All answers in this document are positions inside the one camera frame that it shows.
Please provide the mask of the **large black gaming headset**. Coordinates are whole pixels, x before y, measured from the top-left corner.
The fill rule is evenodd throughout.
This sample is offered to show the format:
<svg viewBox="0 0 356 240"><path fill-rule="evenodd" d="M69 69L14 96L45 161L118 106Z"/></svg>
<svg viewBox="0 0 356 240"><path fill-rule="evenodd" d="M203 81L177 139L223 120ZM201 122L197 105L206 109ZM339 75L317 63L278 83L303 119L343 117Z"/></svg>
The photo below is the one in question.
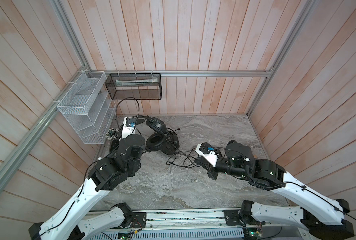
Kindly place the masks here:
<svg viewBox="0 0 356 240"><path fill-rule="evenodd" d="M168 128L163 136L163 144L160 150L166 155L173 155L179 149L180 143L176 131Z"/></svg>

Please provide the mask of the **small black wired headphones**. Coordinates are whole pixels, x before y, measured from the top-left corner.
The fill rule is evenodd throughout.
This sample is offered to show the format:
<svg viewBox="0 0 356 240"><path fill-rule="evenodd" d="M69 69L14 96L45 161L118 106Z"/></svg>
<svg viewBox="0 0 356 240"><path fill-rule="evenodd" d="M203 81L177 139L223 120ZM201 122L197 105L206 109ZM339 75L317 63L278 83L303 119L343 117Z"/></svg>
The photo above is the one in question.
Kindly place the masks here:
<svg viewBox="0 0 356 240"><path fill-rule="evenodd" d="M131 118L136 118L135 131L137 130L137 126L146 123L146 125L151 128L154 133L148 137L146 140L146 152L157 152L161 151L160 148L163 144L163 136L166 133L168 127L166 124L158 119L151 118L148 116L133 116ZM180 150L180 148L176 151L175 154L169 156L169 159L166 161L167 165L173 165L180 168L190 169L195 167L200 167L195 164L194 160L199 155L196 153L196 147L191 150Z"/></svg>

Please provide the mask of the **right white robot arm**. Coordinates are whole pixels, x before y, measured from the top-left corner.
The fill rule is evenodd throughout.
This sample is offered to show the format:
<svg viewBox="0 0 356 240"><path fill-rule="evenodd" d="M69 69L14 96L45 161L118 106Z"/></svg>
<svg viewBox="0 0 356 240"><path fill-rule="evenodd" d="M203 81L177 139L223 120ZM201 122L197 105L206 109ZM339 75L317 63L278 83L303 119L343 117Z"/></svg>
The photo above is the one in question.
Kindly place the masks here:
<svg viewBox="0 0 356 240"><path fill-rule="evenodd" d="M209 143L198 144L195 163L207 170L216 180L224 173L251 186L281 195L295 207L269 206L243 201L234 221L242 226L277 222L307 230L320 240L345 240L354 236L351 222L345 219L350 212L344 199L330 199L306 186L277 163L256 159L250 147L231 140L221 148Z"/></svg>

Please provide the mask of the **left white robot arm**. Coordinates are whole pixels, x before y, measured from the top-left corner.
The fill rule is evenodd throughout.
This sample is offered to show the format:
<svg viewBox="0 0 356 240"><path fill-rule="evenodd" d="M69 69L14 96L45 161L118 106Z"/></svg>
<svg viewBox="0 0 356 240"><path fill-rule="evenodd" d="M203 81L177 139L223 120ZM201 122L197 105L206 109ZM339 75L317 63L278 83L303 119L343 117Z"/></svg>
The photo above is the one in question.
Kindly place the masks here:
<svg viewBox="0 0 356 240"><path fill-rule="evenodd" d="M84 217L102 198L140 170L144 149L145 139L140 135L121 139L114 151L93 163L82 186L54 216L29 228L31 239L87 240L107 229L129 226L134 213L126 203L115 204L96 217L86 220Z"/></svg>

